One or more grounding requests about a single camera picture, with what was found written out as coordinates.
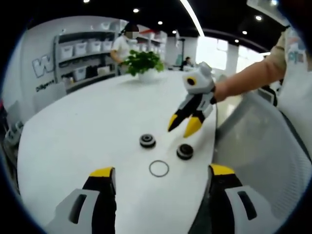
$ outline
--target white shirt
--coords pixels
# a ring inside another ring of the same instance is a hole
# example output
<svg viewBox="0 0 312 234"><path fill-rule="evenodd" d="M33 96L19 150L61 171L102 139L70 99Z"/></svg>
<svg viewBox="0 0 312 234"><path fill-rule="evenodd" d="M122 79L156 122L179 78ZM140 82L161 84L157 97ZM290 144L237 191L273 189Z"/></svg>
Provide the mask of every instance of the white shirt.
<svg viewBox="0 0 312 234"><path fill-rule="evenodd" d="M312 157L312 69L298 34L285 31L286 73L278 95L278 108L293 124Z"/></svg>
<svg viewBox="0 0 312 234"><path fill-rule="evenodd" d="M126 36L121 35L114 41L112 50L115 50L119 59L124 61L130 55L131 47L129 39Z"/></svg>

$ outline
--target ceiling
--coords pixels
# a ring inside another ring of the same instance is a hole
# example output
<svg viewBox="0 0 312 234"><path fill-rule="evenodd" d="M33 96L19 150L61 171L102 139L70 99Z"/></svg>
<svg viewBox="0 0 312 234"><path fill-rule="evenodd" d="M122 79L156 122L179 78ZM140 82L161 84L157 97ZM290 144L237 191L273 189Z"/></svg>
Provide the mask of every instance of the ceiling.
<svg viewBox="0 0 312 234"><path fill-rule="evenodd" d="M235 44L248 46L259 52L270 50L277 42L284 27L275 20L250 8L246 0L188 0L193 8L205 35L226 39ZM95 15L125 20L155 30L166 31L174 36L172 31L177 29L182 37L198 37L194 23L179 0L54 0L39 1L35 5L34 18L28 28L45 21L66 16ZM263 20L257 21L256 15Z"/></svg>

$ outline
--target person sitting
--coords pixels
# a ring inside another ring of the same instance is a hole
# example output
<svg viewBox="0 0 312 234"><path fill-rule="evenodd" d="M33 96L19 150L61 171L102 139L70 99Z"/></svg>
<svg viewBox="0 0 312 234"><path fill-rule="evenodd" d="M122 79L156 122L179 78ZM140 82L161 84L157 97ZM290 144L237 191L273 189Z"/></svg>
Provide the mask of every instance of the person sitting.
<svg viewBox="0 0 312 234"><path fill-rule="evenodd" d="M180 71L184 71L184 66L193 66L191 63L191 58L190 57L186 57L185 60L182 62L181 67L180 67Z"/></svg>

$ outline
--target hand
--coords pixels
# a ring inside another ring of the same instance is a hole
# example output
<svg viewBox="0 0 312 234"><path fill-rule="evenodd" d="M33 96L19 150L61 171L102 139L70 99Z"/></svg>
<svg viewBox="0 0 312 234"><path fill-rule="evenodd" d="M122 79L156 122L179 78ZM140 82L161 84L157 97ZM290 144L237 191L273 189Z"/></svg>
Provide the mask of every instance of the hand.
<svg viewBox="0 0 312 234"><path fill-rule="evenodd" d="M223 101L228 97L228 87L225 81L217 82L215 84L214 100L212 104Z"/></svg>

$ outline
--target green plant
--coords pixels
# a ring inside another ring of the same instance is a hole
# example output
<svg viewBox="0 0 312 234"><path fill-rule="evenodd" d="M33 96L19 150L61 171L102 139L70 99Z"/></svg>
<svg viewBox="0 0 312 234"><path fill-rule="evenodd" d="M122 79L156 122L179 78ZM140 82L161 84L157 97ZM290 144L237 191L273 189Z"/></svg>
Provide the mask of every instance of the green plant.
<svg viewBox="0 0 312 234"><path fill-rule="evenodd" d="M131 50L130 56L123 64L129 66L127 73L130 73L132 76L143 74L153 68L158 72L164 70L164 64L154 52L137 52Z"/></svg>

